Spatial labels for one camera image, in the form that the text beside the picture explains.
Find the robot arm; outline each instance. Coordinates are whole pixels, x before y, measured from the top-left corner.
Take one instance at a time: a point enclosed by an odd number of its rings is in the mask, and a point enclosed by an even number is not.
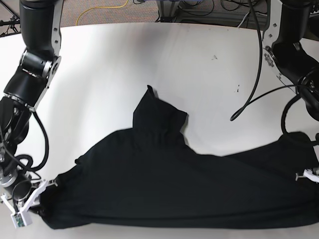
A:
[[[311,0],[268,0],[264,57],[286,85],[318,87],[319,63],[308,56],[300,44],[313,5]],[[32,167],[30,156],[13,155],[28,133],[31,114],[37,118],[35,110],[61,61],[62,6],[63,0],[20,0],[21,33],[26,50],[0,101],[0,185],[14,194],[15,203],[11,205],[7,195],[2,195],[0,201],[11,210],[16,227],[31,223],[27,211],[39,207],[39,195],[47,186],[55,184],[46,180],[32,183],[27,174],[45,165],[48,151],[36,167]],[[310,115],[319,120],[318,97],[304,88],[298,93],[306,102]],[[27,159],[28,164],[22,165],[21,159]]]
[[[319,86],[319,63],[300,44],[315,3],[311,0],[268,1],[268,22],[263,33],[264,57],[285,85]],[[305,101],[310,116],[319,121],[317,94],[306,88],[300,88],[296,93]]]
[[[39,195],[55,182],[40,180],[32,183],[29,172],[40,170],[48,158],[48,139],[45,130],[46,153],[43,161],[32,167],[29,155],[14,157],[17,145],[28,133],[28,121],[49,89],[61,57],[60,22],[63,0],[20,0],[21,33],[26,49],[19,66],[4,90],[0,101],[0,185],[12,195],[13,205],[6,194],[0,197],[11,210],[16,227],[28,226],[28,210],[39,207]],[[24,166],[20,160],[27,159]]]

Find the black garment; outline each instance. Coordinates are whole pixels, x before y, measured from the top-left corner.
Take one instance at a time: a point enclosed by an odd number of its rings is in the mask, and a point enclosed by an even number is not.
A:
[[[186,115],[149,87],[133,128],[98,142],[57,177],[58,191],[43,194],[44,221],[53,229],[89,223],[264,229],[319,221],[318,185],[295,181],[296,172],[318,167],[312,148],[281,137],[226,157],[199,155],[179,132]]]

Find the black shirt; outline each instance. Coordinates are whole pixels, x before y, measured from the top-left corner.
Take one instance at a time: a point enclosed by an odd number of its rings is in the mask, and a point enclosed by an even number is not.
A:
[[[265,229],[319,221],[318,185],[295,181],[295,173],[318,167],[313,148],[281,137],[225,157],[199,155],[180,133],[186,116],[148,86],[133,128],[98,142],[57,177],[57,190],[45,191],[43,220],[53,229],[89,223]]]

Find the cloth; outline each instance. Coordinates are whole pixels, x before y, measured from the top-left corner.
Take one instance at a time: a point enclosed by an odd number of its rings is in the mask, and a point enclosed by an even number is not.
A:
[[[281,137],[225,157],[199,155],[180,133],[186,116],[148,86],[133,128],[98,142],[58,175],[56,189],[45,191],[43,220],[53,229],[89,223],[266,229],[319,221],[318,185],[295,181],[296,172],[318,167],[313,148]]]

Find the yellow cable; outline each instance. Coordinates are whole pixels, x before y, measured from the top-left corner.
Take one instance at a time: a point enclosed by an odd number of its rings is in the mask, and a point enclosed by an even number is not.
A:
[[[126,3],[124,3],[124,4],[121,5],[121,6],[95,6],[95,7],[89,8],[89,9],[85,10],[84,12],[82,12],[81,15],[79,15],[78,19],[76,20],[75,25],[77,26],[77,25],[78,25],[78,22],[79,22],[79,20],[80,20],[80,17],[81,17],[84,13],[86,13],[86,12],[88,12],[88,11],[90,11],[90,10],[93,10],[93,9],[96,9],[96,8],[122,8],[122,7],[125,7],[125,6],[128,4],[128,2],[129,2],[129,0],[127,0]]]

